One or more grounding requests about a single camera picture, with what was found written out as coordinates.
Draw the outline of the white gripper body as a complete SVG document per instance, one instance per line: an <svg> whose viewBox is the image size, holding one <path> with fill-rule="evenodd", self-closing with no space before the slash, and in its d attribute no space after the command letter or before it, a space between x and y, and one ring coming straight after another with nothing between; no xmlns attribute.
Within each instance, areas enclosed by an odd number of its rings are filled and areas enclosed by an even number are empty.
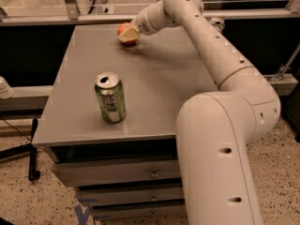
<svg viewBox="0 0 300 225"><path fill-rule="evenodd" d="M150 36L168 26L169 15L164 9L163 2L158 1L140 11L130 24L139 33Z"/></svg>

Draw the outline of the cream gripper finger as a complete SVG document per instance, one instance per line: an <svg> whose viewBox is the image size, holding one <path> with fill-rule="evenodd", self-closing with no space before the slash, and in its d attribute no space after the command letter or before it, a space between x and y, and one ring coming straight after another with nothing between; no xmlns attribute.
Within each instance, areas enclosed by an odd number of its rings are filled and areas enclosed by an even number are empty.
<svg viewBox="0 0 300 225"><path fill-rule="evenodd" d="M139 33L138 31L134 28L134 27L121 27L118 30L119 34L119 40L123 43L123 44L132 44L134 43L138 38L139 38Z"/></svg>

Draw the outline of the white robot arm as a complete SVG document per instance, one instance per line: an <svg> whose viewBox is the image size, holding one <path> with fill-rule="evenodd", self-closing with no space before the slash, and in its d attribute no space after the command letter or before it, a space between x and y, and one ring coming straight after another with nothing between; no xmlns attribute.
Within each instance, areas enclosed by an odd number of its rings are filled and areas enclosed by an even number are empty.
<svg viewBox="0 0 300 225"><path fill-rule="evenodd" d="M188 225L263 225L247 146L278 121L277 92L209 22L201 0L160 0L123 31L123 43L182 26L217 91L181 107L176 145Z"/></svg>

